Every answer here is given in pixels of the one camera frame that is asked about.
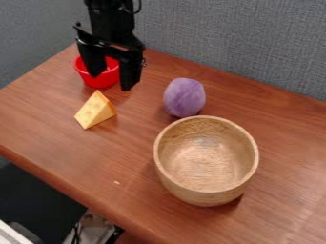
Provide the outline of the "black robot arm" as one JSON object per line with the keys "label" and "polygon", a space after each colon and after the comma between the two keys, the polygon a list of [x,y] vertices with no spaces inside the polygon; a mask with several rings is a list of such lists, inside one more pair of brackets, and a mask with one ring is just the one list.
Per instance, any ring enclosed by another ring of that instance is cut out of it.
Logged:
{"label": "black robot arm", "polygon": [[146,63],[145,43],[134,34],[135,15],[143,2],[134,9],[134,0],[85,0],[91,29],[77,22],[77,44],[86,70],[98,78],[107,70],[106,58],[119,61],[121,86],[127,92],[139,83]]}

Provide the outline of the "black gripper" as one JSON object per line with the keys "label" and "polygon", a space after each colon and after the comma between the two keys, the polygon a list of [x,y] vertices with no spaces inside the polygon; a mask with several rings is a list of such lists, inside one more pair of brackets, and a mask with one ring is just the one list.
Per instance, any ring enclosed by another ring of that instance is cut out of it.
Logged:
{"label": "black gripper", "polygon": [[106,56],[121,60],[122,91],[141,81],[145,44],[134,34],[141,6],[89,6],[90,22],[77,22],[77,44],[87,72],[98,77],[107,69]]}

